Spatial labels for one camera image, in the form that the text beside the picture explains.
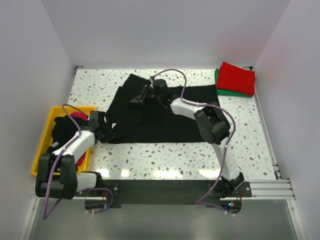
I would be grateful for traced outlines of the black t shirt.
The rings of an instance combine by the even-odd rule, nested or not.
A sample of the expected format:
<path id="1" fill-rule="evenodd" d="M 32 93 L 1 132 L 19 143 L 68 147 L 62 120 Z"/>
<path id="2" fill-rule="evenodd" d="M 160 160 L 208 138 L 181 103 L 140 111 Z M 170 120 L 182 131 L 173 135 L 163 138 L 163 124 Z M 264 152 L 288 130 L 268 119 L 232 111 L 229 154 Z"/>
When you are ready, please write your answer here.
<path id="1" fill-rule="evenodd" d="M 134 74 L 120 86 L 106 115 L 113 123 L 112 144 L 126 143 L 200 143 L 194 120 L 166 111 L 159 105 L 153 108 L 130 107 L 130 101 L 150 81 Z"/>

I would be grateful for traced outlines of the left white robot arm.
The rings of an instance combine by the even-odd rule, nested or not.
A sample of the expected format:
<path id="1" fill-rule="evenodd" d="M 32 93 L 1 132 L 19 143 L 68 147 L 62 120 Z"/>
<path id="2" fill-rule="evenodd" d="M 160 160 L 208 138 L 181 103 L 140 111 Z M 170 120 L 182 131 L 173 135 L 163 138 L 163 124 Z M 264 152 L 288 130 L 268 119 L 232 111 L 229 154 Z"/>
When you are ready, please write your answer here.
<path id="1" fill-rule="evenodd" d="M 35 194 L 37 197 L 71 200 L 86 190 L 99 196 L 104 190 L 102 176 L 95 171 L 77 173 L 76 163 L 97 142 L 108 143 L 115 138 L 107 113 L 91 111 L 80 131 L 61 148 L 39 157 Z"/>

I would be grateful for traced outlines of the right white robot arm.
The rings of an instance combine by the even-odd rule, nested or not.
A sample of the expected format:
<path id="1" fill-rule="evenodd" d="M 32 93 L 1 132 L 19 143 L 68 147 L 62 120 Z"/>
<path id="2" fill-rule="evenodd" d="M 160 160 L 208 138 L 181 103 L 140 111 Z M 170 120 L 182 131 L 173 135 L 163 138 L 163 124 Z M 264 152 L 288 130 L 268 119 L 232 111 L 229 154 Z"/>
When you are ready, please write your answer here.
<path id="1" fill-rule="evenodd" d="M 200 136 L 210 144 L 217 156 L 222 173 L 215 190 L 233 197 L 241 190 L 245 181 L 232 149 L 229 148 L 234 132 L 225 113 L 217 103 L 198 103 L 172 94 L 163 79 L 144 85 L 129 102 L 130 107 L 161 107 L 175 115 L 184 116 L 196 122 Z"/>

